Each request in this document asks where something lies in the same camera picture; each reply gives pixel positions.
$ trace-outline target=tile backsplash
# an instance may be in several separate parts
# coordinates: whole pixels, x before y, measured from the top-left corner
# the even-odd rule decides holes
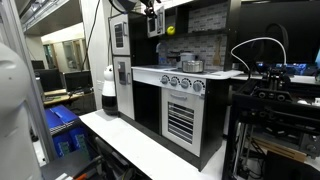
[[[189,12],[188,32],[199,30],[221,29],[226,26],[227,3],[216,4]],[[167,25],[172,20],[166,19]],[[217,38],[221,36],[220,44],[220,66],[213,65],[213,57],[218,44]],[[170,51],[191,51],[198,55],[199,60],[205,61],[205,70],[222,70],[225,61],[227,36],[226,34],[213,34],[195,37],[181,37],[172,39],[162,39],[161,43],[166,44],[168,52]],[[166,47],[161,46],[159,59],[165,58]]]

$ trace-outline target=white cable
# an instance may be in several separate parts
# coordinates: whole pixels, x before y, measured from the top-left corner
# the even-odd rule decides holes
[[[283,59],[284,59],[284,60],[283,60],[283,64],[284,64],[284,65],[287,65],[287,56],[286,56],[286,51],[285,51],[283,45],[282,45],[278,40],[276,40],[276,39],[274,39],[274,38],[270,38],[270,37],[259,37],[259,38],[254,38],[254,39],[250,39],[250,40],[248,40],[248,41],[242,42],[242,43],[236,45],[234,48],[232,48],[232,50],[231,50],[231,55],[232,55],[233,57],[237,58],[240,62],[242,62],[242,64],[244,64],[244,65],[246,66],[246,68],[248,69],[248,71],[250,71],[249,66],[248,66],[242,59],[240,59],[238,56],[236,56],[235,54],[233,54],[233,51],[234,51],[235,49],[237,49],[238,47],[244,45],[244,44],[247,44],[247,43],[252,42],[252,41],[257,41],[257,40],[271,40],[271,41],[274,41],[274,42],[278,43],[278,44],[281,46],[282,51],[283,51]]]

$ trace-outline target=play kitchen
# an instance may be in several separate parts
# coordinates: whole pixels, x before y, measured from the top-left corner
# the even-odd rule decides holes
[[[199,170],[222,143],[225,80],[240,73],[221,71],[227,3],[206,2],[109,19],[119,116]]]

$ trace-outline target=microwave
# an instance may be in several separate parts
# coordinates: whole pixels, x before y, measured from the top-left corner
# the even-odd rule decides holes
[[[164,6],[155,11],[156,16],[147,18],[148,37],[155,37],[165,34],[165,10]]]

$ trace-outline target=yellow ball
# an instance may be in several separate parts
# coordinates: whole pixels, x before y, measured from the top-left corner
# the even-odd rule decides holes
[[[172,36],[176,33],[176,28],[174,28],[173,26],[169,26],[167,29],[167,34]]]

